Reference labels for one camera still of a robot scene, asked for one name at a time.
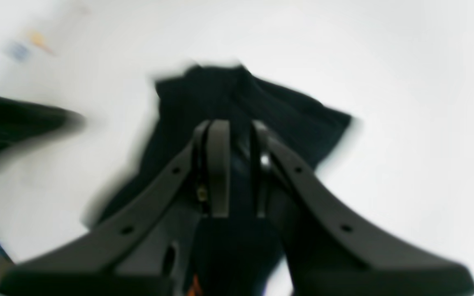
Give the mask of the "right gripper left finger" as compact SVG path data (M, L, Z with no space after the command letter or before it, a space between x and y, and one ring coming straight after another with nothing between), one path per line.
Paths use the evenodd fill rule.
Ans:
M230 124L201 123L130 204L88 234L18 264L4 296L180 296L196 228L229 217Z

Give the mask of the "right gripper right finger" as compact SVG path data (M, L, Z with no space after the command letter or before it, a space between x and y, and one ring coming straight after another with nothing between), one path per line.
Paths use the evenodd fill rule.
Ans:
M251 124L256 214L282 240L298 296L472 296L469 270L389 234L337 199L297 153Z

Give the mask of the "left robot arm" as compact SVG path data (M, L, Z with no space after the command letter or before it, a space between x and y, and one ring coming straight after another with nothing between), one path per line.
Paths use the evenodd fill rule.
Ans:
M82 126L77 112L0 97L0 154L12 146L61 129Z

